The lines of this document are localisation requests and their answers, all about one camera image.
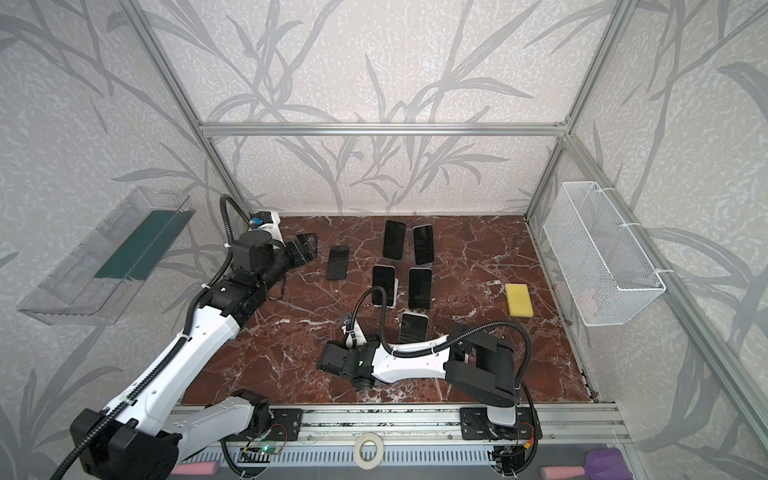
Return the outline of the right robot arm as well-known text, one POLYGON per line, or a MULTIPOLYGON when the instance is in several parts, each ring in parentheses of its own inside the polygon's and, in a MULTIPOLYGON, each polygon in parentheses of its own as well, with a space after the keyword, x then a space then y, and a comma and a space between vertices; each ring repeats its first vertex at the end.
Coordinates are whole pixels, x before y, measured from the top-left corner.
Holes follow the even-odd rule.
POLYGON ((532 353, 532 339, 521 324, 493 321, 424 342, 393 345, 379 337, 357 346, 329 343, 317 369, 357 390, 441 379, 485 405, 491 424, 514 427, 532 353))

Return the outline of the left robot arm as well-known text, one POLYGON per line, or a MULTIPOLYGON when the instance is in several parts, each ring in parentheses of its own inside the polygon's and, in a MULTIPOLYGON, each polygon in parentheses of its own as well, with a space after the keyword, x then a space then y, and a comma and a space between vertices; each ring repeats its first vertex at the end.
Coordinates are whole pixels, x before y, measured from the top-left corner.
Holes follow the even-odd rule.
POLYGON ((314 233, 284 243, 277 228, 251 230, 232 241, 225 262, 231 272, 193 298, 182 330, 166 349, 104 408, 76 417, 70 426, 75 447, 53 478, 80 463, 98 479, 165 479, 215 441, 269 432, 274 420, 268 400, 247 390, 187 420, 171 413, 208 361, 266 302, 268 291, 316 258, 317 243, 314 233))

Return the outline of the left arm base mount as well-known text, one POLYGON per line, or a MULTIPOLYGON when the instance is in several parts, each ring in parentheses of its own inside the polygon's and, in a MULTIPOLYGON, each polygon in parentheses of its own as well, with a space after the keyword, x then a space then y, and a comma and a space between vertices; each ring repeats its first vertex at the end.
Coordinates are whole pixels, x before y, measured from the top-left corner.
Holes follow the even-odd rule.
POLYGON ((258 411, 241 435, 248 440, 294 442, 298 440, 302 417, 299 408, 258 411))

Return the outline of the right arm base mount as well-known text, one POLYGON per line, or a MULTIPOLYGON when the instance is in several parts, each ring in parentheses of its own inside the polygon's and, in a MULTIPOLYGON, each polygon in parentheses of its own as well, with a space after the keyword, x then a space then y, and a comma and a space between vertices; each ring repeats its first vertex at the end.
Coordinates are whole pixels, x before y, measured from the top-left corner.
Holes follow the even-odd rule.
POLYGON ((459 421, 463 440, 522 442, 542 438, 540 425, 530 407, 491 407, 491 416, 485 406, 462 407, 459 421))

